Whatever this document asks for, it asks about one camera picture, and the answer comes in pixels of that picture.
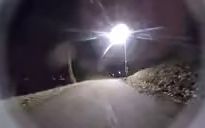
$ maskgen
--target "distant light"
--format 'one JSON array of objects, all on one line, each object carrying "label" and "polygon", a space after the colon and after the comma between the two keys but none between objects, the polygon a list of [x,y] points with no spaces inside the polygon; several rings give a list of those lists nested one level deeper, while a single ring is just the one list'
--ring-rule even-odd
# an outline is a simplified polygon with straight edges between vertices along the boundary
[{"label": "distant light", "polygon": [[125,44],[130,34],[131,31],[127,25],[118,24],[111,29],[108,38],[112,44]]}]

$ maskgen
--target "dark sky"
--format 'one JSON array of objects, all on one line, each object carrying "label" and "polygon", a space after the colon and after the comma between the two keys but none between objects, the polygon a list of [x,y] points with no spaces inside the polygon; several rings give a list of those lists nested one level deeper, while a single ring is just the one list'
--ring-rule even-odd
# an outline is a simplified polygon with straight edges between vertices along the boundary
[{"label": "dark sky", "polygon": [[[124,21],[135,29],[162,25],[167,28],[162,31],[163,35],[187,34],[187,13],[180,0],[103,0],[101,3],[112,23]],[[48,67],[46,61],[55,45],[77,37],[65,33],[64,28],[103,30],[107,27],[108,23],[95,0],[23,0],[11,24],[8,41],[10,74],[13,82],[17,83],[17,94],[70,83],[66,66],[54,70]],[[149,67],[172,56],[187,54],[190,58],[194,54],[193,41],[187,41],[186,44],[171,39],[154,42],[129,44],[129,65],[132,69]],[[98,51],[102,50],[95,44],[95,41],[74,44],[78,53],[73,64],[75,74],[80,79],[88,70],[96,70],[95,65],[98,64],[107,68],[108,72],[116,72],[122,67],[123,58],[118,57],[122,54],[116,52],[115,48],[101,61]],[[79,65],[83,61],[89,63],[88,68],[83,69]],[[52,76],[59,77],[61,74],[65,81],[52,80]]]}]

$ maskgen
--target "asphalt road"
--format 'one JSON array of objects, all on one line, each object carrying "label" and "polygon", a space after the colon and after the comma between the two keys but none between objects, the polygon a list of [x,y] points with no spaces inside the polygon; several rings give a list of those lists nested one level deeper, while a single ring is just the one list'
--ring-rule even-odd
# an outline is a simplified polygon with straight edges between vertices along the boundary
[{"label": "asphalt road", "polygon": [[77,83],[28,111],[17,101],[4,101],[1,109],[9,116],[1,112],[0,118],[22,128],[165,128],[181,110],[172,101],[139,94],[118,79]]}]

